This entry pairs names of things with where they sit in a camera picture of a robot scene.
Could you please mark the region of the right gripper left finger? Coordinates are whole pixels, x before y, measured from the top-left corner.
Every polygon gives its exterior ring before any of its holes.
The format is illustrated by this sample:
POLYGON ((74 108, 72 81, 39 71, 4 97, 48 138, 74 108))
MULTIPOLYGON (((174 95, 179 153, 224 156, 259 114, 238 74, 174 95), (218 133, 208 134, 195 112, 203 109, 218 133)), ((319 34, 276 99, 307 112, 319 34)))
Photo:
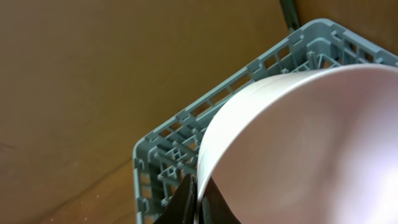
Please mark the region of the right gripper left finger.
POLYGON ((196 206, 197 183, 194 176, 187 174, 154 224, 193 224, 196 206))

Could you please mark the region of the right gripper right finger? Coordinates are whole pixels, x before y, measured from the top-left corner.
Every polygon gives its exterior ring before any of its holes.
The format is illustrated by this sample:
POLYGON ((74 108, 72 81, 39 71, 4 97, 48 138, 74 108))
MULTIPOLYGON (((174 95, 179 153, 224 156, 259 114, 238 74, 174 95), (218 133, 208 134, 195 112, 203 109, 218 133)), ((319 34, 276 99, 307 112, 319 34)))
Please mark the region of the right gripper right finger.
POLYGON ((240 224, 211 178, 201 200, 201 224, 240 224))

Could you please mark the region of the small white bowl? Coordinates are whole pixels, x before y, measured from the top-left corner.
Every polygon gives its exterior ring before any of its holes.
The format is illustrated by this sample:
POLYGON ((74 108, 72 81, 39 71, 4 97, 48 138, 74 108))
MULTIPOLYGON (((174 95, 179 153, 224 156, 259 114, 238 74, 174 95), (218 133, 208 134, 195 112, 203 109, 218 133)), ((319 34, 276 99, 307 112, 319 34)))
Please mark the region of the small white bowl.
POLYGON ((396 223, 397 69, 248 85, 211 120, 197 173, 198 200, 215 183, 241 223, 396 223))

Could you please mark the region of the grey dishwasher rack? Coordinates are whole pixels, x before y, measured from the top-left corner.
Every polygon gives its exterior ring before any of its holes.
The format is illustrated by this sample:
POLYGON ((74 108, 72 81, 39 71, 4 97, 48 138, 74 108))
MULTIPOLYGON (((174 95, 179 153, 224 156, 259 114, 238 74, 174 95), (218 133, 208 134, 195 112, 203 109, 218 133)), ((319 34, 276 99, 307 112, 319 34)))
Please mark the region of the grey dishwasher rack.
POLYGON ((203 135, 240 89, 280 73, 356 63, 397 66, 397 55, 329 19, 314 19, 146 134, 134 146, 136 222, 154 223, 186 174, 195 175, 203 135))

